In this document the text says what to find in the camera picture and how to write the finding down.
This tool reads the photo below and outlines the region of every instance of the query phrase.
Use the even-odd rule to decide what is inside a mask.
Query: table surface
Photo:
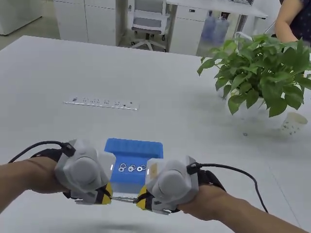
[[[238,15],[267,18],[268,15],[256,7],[227,0],[167,0],[168,4],[222,11]]]
[[[86,138],[99,150],[111,137],[161,142],[165,158],[191,155],[250,172],[270,213],[311,231],[310,126],[287,141],[245,128],[215,93],[217,70],[199,78],[199,64],[195,56],[23,36],[0,51],[0,162],[43,140]],[[140,108],[63,104],[74,96],[131,100]],[[308,104],[300,111],[305,116]],[[249,178],[212,171],[230,194],[261,208]],[[81,206],[62,194],[33,192],[13,202],[0,225],[4,233],[231,232],[183,213],[162,216],[116,201]]]

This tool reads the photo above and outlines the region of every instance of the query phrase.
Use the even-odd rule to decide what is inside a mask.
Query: person
[[[0,212],[25,190],[38,193],[66,191],[56,180],[56,162],[37,157],[0,166]],[[235,233],[306,233],[212,185],[200,187],[197,196],[178,208],[201,220],[217,220]]]
[[[282,42],[299,39],[311,42],[311,0],[280,0],[276,19],[276,36]]]

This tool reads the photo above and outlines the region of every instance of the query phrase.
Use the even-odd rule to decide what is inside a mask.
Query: water bottle
[[[213,40],[213,34],[216,27],[216,19],[212,14],[212,11],[208,12],[208,16],[205,19],[204,28],[201,35],[203,40],[209,42]]]
[[[213,44],[220,46],[225,41],[230,23],[228,22],[229,13],[222,12],[221,17],[216,21],[216,27],[213,34]]]

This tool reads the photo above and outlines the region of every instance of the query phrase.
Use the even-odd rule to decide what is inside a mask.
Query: blue foam block
[[[115,192],[138,193],[145,184],[146,172],[128,171],[130,165],[136,168],[146,165],[151,158],[163,158],[163,145],[159,142],[144,142],[110,138],[104,149],[116,156],[116,164],[112,171],[111,183]],[[126,164],[124,172],[119,172],[120,164]]]

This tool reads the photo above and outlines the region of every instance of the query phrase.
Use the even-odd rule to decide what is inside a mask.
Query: gray floor
[[[0,35],[0,50],[17,40],[23,35],[32,35],[46,38],[59,39],[57,20],[53,2],[43,0],[43,17],[22,27],[21,29],[3,36]]]

